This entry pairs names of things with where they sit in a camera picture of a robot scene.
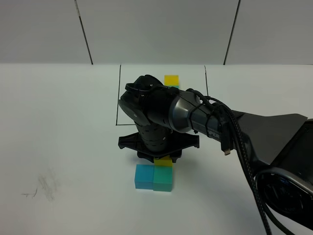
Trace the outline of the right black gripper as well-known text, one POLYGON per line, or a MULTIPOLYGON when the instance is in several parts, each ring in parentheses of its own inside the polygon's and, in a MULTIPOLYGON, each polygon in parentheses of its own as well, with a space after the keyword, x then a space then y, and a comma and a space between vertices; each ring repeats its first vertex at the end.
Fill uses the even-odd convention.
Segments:
POLYGON ((140 126, 136 124, 137 132, 119 137, 119 148, 129 148, 137 152, 140 159, 154 162, 170 156, 173 163, 182 156, 182 151, 189 147, 200 147, 197 135, 179 133, 158 124, 140 126))

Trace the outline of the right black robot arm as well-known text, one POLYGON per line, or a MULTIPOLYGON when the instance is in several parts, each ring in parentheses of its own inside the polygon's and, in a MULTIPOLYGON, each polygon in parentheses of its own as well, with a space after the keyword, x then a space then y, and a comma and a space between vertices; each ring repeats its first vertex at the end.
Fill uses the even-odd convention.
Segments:
POLYGON ((217 140, 225 154, 237 143, 247 151, 247 163, 261 199, 277 213, 313 226, 313 121, 299 114, 259 116, 227 109, 193 89, 164 86, 153 76, 128 83, 119 107, 137 132, 120 137, 120 148, 153 162, 199 147, 198 133, 217 140))

